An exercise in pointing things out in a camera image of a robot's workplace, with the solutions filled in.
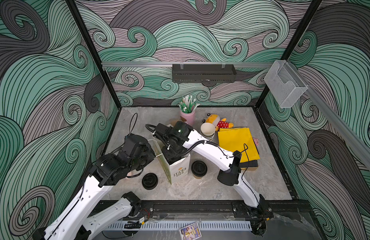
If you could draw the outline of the white paper bag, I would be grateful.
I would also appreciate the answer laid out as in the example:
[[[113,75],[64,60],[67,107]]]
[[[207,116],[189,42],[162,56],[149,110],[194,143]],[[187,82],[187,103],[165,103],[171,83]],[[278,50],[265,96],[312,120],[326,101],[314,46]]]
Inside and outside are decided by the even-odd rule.
[[[153,134],[152,139],[148,140],[148,142],[155,152],[156,159],[161,164],[171,185],[188,175],[191,160],[190,154],[181,157],[178,161],[174,163],[169,163],[169,159],[164,155],[163,152],[163,149],[165,149],[164,144],[160,140],[155,138]]]

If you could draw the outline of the black cup lid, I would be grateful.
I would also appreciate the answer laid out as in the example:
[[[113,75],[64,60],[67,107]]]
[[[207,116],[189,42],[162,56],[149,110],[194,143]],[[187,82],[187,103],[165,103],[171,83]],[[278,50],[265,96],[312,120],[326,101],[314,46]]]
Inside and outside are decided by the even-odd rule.
[[[191,171],[194,176],[204,177],[208,172],[208,167],[202,161],[194,161],[191,165]]]

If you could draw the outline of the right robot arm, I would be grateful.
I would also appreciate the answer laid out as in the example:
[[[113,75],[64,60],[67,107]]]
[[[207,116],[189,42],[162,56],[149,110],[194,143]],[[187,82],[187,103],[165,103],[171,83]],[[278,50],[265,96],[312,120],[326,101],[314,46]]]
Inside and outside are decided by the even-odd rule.
[[[153,137],[163,143],[162,152],[167,160],[178,161],[194,151],[219,167],[218,181],[234,187],[248,207],[257,209],[261,207],[262,195],[252,188],[240,168],[244,151],[230,152],[222,149],[218,144],[204,138],[192,126],[181,121],[173,127],[163,124],[156,126],[146,124],[145,127]]]

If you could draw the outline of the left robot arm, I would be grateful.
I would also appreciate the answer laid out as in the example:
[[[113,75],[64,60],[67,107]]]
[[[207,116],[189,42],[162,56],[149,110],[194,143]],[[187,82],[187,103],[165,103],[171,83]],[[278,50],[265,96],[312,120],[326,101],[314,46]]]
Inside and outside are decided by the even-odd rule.
[[[37,229],[33,240],[92,240],[109,225],[140,213],[141,200],[128,192],[94,216],[96,205],[131,171],[142,171],[156,157],[148,140],[129,134],[124,144],[96,160],[81,190],[48,227]]]

